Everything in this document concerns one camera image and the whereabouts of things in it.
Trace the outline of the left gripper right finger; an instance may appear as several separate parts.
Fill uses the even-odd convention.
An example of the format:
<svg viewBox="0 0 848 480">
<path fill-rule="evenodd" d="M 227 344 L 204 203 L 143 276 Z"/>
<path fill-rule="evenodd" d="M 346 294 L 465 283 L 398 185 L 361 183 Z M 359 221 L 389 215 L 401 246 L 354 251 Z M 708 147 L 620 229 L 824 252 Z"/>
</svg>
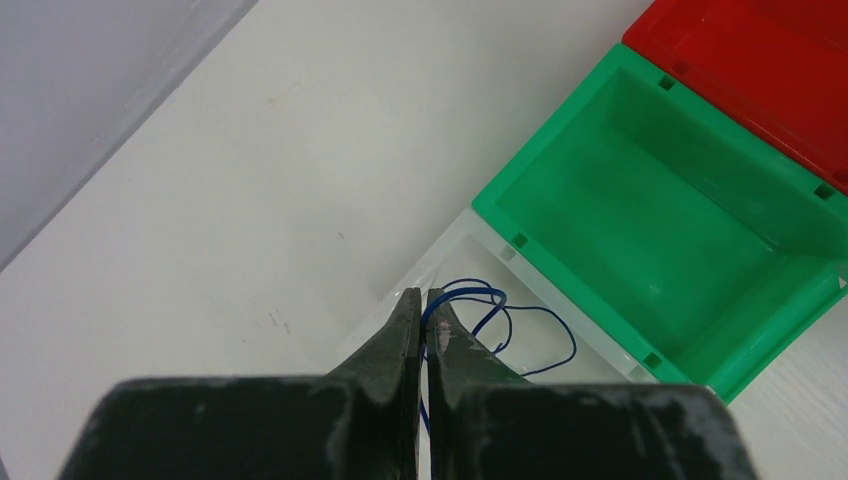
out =
<svg viewBox="0 0 848 480">
<path fill-rule="evenodd" d="M 725 405 L 685 384 L 534 384 L 459 321 L 459 290 L 428 292 L 435 479 L 753 479 Z"/>
</svg>

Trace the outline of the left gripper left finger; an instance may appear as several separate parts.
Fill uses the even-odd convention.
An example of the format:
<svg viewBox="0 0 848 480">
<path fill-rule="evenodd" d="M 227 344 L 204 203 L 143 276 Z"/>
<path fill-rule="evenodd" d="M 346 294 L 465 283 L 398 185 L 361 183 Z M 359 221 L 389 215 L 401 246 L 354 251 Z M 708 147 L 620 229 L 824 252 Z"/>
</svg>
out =
<svg viewBox="0 0 848 480">
<path fill-rule="evenodd" d="M 86 420 L 63 479 L 414 479 L 422 295 L 318 376 L 140 378 Z"/>
</svg>

